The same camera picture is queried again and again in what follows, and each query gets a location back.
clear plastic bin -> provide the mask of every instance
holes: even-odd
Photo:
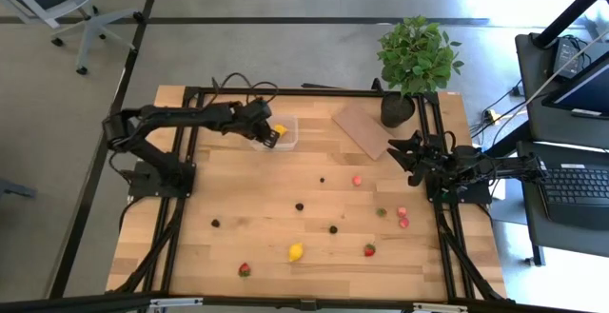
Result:
[[[267,119],[270,128],[276,124],[283,125],[287,132],[279,138],[274,148],[265,147],[262,143],[251,141],[251,146],[258,151],[290,151],[298,143],[298,118],[295,115],[272,115]]]

concrete floor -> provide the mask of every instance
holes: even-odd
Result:
[[[146,0],[95,0],[104,11],[142,8]],[[470,124],[480,111],[520,79],[514,37],[539,30],[572,0],[156,0],[152,17],[400,17],[488,18],[490,26],[445,26],[465,66],[450,90],[463,93]],[[588,17],[606,26],[609,6],[598,2]],[[0,16],[10,15],[0,8]],[[123,36],[132,25],[112,26]],[[240,71],[254,81],[282,87],[303,82],[369,88],[379,76],[376,41],[387,26],[368,25],[149,25],[125,107],[150,103],[159,85],[207,86],[210,78]],[[590,39],[581,27],[569,30]],[[78,36],[65,48],[49,43],[42,25],[0,24],[0,177],[38,189],[35,199],[5,196],[0,202],[0,301],[43,298],[88,163],[100,137],[127,51],[96,41],[90,74],[73,71]],[[519,102],[496,106],[504,112]],[[494,132],[489,129],[485,145]],[[119,167],[133,158],[119,156]],[[127,187],[104,170],[67,295],[102,293],[117,238]],[[503,276],[519,303],[606,310],[602,292],[609,260],[548,250],[545,268],[531,256],[525,226],[495,223]],[[224,312],[227,308],[207,308]],[[262,308],[243,311],[270,311]]]

wooden tabletop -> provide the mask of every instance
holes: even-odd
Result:
[[[159,87],[155,105],[180,106],[184,89]],[[235,100],[244,101],[245,96],[220,95],[216,102]],[[459,144],[470,144],[461,96],[442,92],[440,101],[444,129],[453,131]],[[372,161],[332,121],[347,103],[357,103],[380,121],[380,98],[277,96],[270,103],[273,114],[298,117],[299,142],[293,151],[255,151],[239,135],[200,129],[195,187],[186,203],[172,294],[446,299],[438,230],[424,185],[408,186],[408,174],[387,153]],[[427,115],[434,132],[431,109]],[[396,138],[409,138],[419,128],[415,114],[386,130]],[[158,129],[148,139],[170,150],[174,131]],[[360,186],[352,185],[355,175],[363,179]],[[120,285],[149,250],[159,202],[144,199],[127,213],[108,289]],[[295,209],[297,203],[304,205],[302,211]],[[398,225],[398,206],[408,210],[406,229]],[[388,211],[383,218],[376,215],[379,207]],[[488,217],[474,205],[460,208],[469,256],[505,295]],[[214,219],[220,221],[219,228],[211,226]],[[338,227],[337,234],[328,232],[332,225]],[[287,251],[295,243],[304,244],[304,256],[290,263]],[[363,255],[366,244],[377,247],[373,257]],[[249,278],[238,276],[242,263],[251,266]],[[159,264],[154,288],[160,286],[164,262]],[[454,255],[452,264],[462,294]]]

yellow object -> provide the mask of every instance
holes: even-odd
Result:
[[[296,243],[289,248],[288,258],[290,262],[298,261],[303,257],[303,244]]]
[[[282,137],[284,135],[284,133],[287,132],[287,127],[284,127],[281,124],[276,124],[275,127],[273,127],[275,131],[279,132],[279,137]]]

pink fruit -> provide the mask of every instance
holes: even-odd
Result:
[[[398,217],[405,217],[406,216],[406,207],[398,207]]]
[[[408,220],[406,218],[401,218],[400,219],[400,227],[401,228],[407,228],[410,225],[410,222],[408,222]]]

